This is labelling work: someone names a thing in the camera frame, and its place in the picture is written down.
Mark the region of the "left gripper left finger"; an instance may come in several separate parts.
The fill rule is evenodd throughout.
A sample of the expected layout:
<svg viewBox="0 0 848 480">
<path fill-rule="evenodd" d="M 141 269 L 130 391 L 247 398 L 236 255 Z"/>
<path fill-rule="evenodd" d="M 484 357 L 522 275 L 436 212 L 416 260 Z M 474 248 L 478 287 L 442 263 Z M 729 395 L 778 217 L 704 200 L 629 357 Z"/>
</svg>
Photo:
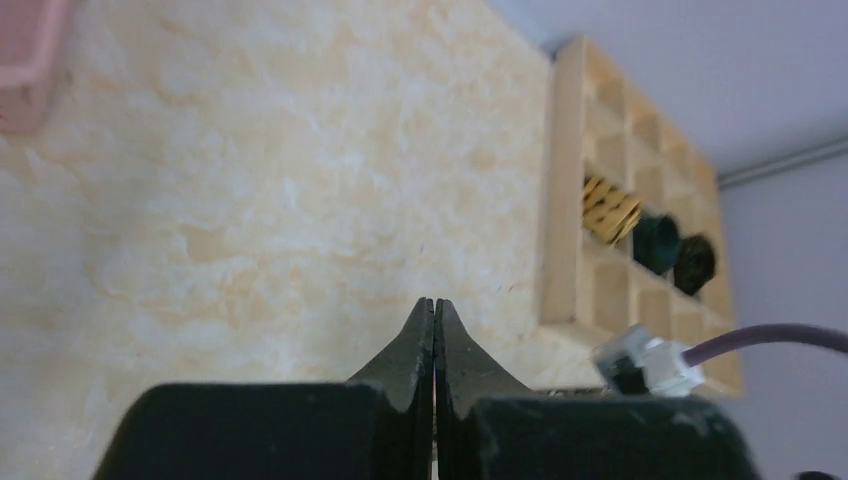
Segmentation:
<svg viewBox="0 0 848 480">
<path fill-rule="evenodd" d="M 98 479 L 424 479 L 433 304 L 351 378 L 168 383 L 127 410 Z"/>
</svg>

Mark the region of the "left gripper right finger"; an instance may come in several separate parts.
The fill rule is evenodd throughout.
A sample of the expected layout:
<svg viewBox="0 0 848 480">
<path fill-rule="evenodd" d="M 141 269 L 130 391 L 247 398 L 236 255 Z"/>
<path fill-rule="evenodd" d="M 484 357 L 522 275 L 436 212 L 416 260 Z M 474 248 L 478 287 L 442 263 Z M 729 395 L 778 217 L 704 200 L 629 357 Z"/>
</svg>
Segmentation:
<svg viewBox="0 0 848 480">
<path fill-rule="evenodd" d="M 757 479 L 738 428 L 698 398 L 539 394 L 435 307 L 442 479 Z"/>
</svg>

